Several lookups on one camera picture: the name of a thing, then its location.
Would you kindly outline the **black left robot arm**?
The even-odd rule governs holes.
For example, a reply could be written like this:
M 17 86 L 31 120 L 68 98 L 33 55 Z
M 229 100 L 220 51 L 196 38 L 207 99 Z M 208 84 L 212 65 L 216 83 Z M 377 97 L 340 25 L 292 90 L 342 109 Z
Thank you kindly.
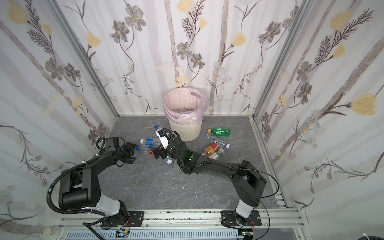
M 48 188 L 46 200 L 51 210 L 63 215 L 96 214 L 102 228 L 127 226 L 132 214 L 126 205 L 102 193 L 99 174 L 109 167 L 133 164 L 139 145 L 121 137 L 101 137 L 98 153 L 90 160 L 62 171 Z

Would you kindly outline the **clear bottle green white label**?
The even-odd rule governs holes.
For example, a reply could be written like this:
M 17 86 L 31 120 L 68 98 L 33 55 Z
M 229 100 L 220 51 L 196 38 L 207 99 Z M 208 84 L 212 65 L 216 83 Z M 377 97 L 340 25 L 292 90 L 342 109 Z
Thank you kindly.
M 209 158 L 212 160 L 219 160 L 224 152 L 224 149 L 219 148 L 216 152 L 212 153 Z

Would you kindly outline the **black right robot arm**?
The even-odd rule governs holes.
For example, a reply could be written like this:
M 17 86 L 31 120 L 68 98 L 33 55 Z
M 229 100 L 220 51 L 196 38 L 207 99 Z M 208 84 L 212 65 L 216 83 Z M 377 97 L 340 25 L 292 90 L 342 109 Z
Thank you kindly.
M 156 125 L 155 133 L 161 142 L 156 148 L 151 147 L 156 159 L 171 157 L 186 175 L 209 174 L 231 182 L 239 196 L 234 211 L 235 224 L 242 227 L 250 220 L 256 220 L 251 213 L 261 203 L 267 185 L 263 175 L 267 173 L 257 170 L 248 161 L 242 161 L 240 164 L 222 163 L 191 151 L 177 132 L 167 128 Z

